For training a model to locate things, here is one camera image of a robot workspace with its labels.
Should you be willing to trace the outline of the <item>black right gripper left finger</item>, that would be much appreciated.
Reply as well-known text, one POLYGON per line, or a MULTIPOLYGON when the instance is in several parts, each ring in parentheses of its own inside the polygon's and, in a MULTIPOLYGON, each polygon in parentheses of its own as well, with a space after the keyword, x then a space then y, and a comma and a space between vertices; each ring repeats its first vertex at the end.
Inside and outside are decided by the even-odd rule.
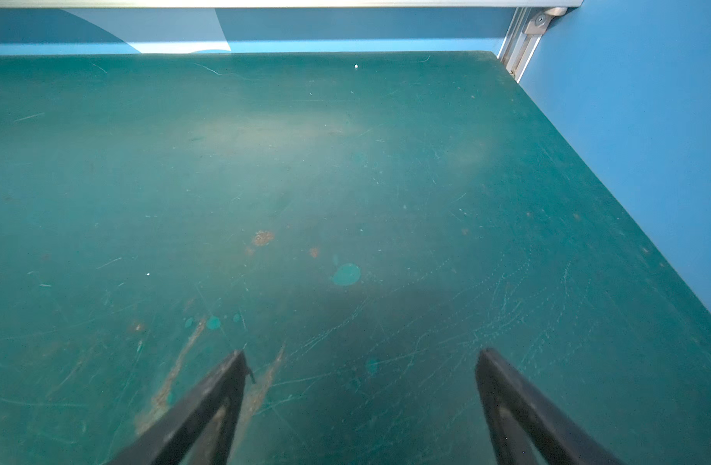
POLYGON ((112 464, 225 464, 251 370, 242 351, 229 354, 112 464))

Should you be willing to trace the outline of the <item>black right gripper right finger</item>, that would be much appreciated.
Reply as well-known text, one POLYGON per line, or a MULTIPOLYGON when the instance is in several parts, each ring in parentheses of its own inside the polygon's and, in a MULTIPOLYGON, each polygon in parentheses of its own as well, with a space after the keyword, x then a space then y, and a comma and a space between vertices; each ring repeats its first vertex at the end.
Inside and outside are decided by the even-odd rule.
POLYGON ((480 351, 475 381, 499 464, 619 464, 498 351, 480 351))

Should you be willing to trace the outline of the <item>aluminium right corner post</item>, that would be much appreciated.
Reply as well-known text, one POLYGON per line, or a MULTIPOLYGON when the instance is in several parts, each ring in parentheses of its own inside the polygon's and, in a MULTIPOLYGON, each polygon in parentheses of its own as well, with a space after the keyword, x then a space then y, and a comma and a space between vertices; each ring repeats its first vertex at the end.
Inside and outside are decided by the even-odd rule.
POLYGON ((550 25, 564 17, 569 7, 557 8, 516 8, 506 31, 498 60, 504 69, 520 83, 541 41, 550 25))

